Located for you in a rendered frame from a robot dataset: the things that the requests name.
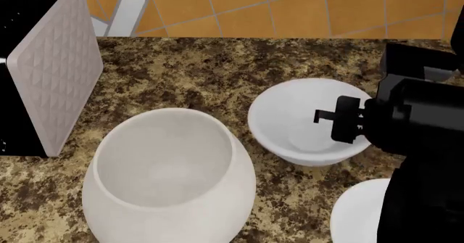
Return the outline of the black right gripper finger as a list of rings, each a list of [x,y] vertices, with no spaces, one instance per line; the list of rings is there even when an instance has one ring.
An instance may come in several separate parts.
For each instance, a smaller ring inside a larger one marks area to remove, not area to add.
[[[327,112],[325,110],[316,110],[314,115],[314,123],[319,123],[320,119],[324,120],[336,120],[337,114],[335,112]]]

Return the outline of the medium white ceramic bowl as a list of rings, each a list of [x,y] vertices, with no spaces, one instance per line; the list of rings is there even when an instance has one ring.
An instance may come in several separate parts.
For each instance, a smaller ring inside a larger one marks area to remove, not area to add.
[[[314,123],[316,110],[333,112],[339,96],[366,101],[370,96],[348,83],[326,78],[294,79],[262,92],[248,111],[253,137],[268,151],[302,166],[327,166],[370,146],[364,136],[352,144],[331,138],[332,121]]]

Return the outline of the white plate at edge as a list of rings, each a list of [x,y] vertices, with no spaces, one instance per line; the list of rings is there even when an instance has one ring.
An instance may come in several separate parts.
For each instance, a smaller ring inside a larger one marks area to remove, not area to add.
[[[346,190],[333,206],[333,243],[376,243],[381,208],[390,179],[363,181]]]

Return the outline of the large cream ceramic bowl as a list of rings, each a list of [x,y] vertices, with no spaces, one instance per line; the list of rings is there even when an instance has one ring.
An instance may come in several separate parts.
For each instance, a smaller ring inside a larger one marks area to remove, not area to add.
[[[103,138],[82,206],[99,243],[230,243],[255,193],[251,158],[225,125],[171,107],[133,116]]]

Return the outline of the black appliance with quilted panel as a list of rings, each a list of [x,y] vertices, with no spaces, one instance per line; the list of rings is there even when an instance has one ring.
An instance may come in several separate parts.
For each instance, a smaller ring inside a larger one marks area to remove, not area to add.
[[[0,0],[0,157],[57,157],[102,70],[86,0]]]

